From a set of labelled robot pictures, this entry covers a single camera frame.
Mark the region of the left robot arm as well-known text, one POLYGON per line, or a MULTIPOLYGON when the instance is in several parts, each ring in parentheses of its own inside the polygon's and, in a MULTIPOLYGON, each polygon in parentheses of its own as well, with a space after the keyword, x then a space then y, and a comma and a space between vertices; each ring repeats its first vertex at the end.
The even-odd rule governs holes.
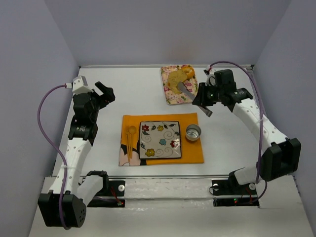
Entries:
POLYGON ((102 91, 99 95, 90 88, 84 76, 76 77, 63 88, 73 93, 74 116, 71 120, 66 152, 42 134, 62 159, 59 172, 47 193, 41 193, 38 206, 45 225, 62 227, 65 230, 80 228, 86 218, 86 208, 99 191, 109 188, 109 178, 105 171, 90 171, 80 182, 82 168, 97 135, 99 111, 115 100, 114 91, 96 82, 102 91))

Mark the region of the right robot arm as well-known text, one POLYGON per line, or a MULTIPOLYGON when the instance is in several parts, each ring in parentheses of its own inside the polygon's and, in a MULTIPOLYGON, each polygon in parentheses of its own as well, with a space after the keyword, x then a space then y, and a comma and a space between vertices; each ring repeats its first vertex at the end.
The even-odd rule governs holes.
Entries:
POLYGON ((231 186, 272 181, 298 169, 301 143, 279 131, 260 110, 260 105, 245 88, 237 88, 232 70, 210 71, 201 82, 193 105, 209 107, 221 103, 239 118, 259 143, 259 158, 254 166, 229 174, 231 186))

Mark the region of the metal tongs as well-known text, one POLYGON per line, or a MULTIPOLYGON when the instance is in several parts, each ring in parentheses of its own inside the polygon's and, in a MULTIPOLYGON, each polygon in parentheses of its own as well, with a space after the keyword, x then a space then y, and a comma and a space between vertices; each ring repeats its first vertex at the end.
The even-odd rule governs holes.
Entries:
MULTIPOLYGON (((177 84, 177 88, 178 90, 180 90, 181 92, 183 92, 185 95, 187 95, 192 101, 194 101, 195 96, 188 91, 188 89, 185 87, 185 85, 182 82, 179 82, 177 84)), ((211 117, 213 112, 211 110, 209 110, 206 107, 203 106, 198 106, 208 117, 211 117)))

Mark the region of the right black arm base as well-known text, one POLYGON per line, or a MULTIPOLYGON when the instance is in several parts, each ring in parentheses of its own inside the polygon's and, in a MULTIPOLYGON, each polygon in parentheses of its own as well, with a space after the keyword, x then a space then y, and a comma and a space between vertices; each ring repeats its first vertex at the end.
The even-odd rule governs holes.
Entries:
POLYGON ((215 207, 259 207, 259 195, 253 178, 239 180, 236 172, 232 171, 227 178, 212 180, 208 191, 214 197, 213 205, 215 207))

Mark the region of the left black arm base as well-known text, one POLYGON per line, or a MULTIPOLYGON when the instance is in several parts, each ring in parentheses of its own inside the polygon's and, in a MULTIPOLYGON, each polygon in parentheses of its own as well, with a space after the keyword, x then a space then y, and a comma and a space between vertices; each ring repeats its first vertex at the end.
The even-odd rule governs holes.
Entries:
POLYGON ((97 178, 97 181, 102 181, 102 188, 96 192, 92 192, 94 197, 87 204, 87 207, 104 207, 104 208, 124 208, 125 207, 125 181, 110 180, 106 171, 90 171, 88 172, 85 181, 88 178, 97 178))

